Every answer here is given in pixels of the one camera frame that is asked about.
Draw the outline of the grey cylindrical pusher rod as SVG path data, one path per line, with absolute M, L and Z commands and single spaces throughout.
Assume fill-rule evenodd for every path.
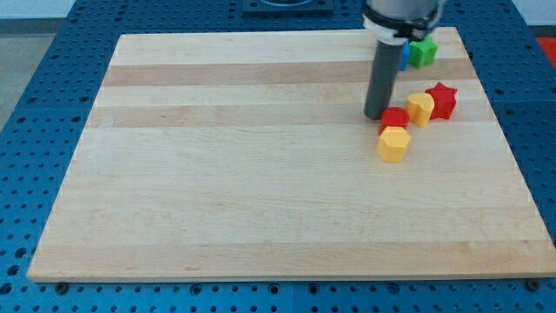
M 380 119 L 389 105 L 403 50 L 404 43 L 391 45 L 377 42 L 363 110 L 369 119 Z

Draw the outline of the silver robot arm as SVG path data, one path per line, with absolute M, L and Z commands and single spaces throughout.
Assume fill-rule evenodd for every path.
M 404 46 L 420 42 L 438 24 L 443 0 L 364 0 L 364 27 L 377 40 L 363 112 L 372 120 L 381 118 L 388 107 Z

